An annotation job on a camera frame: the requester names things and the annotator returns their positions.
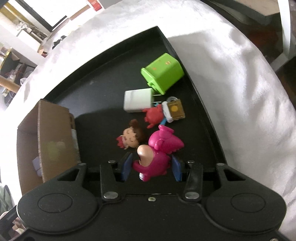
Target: white bed sheet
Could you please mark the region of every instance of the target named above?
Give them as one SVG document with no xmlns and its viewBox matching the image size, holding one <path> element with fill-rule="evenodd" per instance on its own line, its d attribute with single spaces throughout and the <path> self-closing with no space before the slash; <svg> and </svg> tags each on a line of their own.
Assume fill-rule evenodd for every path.
<svg viewBox="0 0 296 241">
<path fill-rule="evenodd" d="M 230 166 L 283 196 L 280 231 L 296 240 L 295 110 L 261 52 L 200 1 L 123 0 L 71 33 L 22 86 L 1 121 L 1 178 L 21 197 L 16 129 L 39 99 L 81 65 L 159 26 L 191 76 Z"/>
</svg>

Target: black frame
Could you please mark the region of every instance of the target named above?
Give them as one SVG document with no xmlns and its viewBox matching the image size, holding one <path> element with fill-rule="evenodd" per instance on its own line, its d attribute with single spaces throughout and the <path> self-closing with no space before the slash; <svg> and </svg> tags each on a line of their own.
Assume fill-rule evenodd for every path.
<svg viewBox="0 0 296 241">
<path fill-rule="evenodd" d="M 34 11 L 24 0 L 16 0 L 29 14 L 31 14 L 39 23 L 41 23 L 49 32 L 52 32 L 67 16 L 64 16 L 54 26 L 51 26 L 44 18 L 42 18 L 37 12 Z"/>
</svg>

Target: yellow circle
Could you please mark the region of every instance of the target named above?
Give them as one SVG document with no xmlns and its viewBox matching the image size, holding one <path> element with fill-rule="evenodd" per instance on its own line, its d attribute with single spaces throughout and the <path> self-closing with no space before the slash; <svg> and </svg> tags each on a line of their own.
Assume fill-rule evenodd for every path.
<svg viewBox="0 0 296 241">
<path fill-rule="evenodd" d="M 171 110 L 172 112 L 176 112 L 176 111 L 178 111 L 178 106 L 173 105 L 173 106 L 171 107 L 170 110 Z"/>
</svg>

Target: brown doll hair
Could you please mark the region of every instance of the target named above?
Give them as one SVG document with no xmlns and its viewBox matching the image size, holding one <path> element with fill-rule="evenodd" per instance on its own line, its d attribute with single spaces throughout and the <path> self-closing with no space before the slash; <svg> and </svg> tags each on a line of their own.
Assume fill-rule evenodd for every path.
<svg viewBox="0 0 296 241">
<path fill-rule="evenodd" d="M 139 126 L 139 122 L 136 119 L 132 119 L 129 123 L 129 126 L 133 128 L 133 132 L 136 134 L 136 138 L 139 143 L 144 142 L 146 140 L 145 134 Z"/>
</svg>

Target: beige toy nose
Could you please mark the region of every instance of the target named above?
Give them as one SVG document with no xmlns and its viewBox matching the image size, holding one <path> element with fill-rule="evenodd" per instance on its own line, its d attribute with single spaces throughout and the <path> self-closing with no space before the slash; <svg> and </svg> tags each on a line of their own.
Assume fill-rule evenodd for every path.
<svg viewBox="0 0 296 241">
<path fill-rule="evenodd" d="M 149 166 L 154 157 L 154 152 L 152 148 L 148 145 L 140 145 L 137 149 L 137 152 L 140 157 L 140 165 L 143 167 Z"/>
</svg>

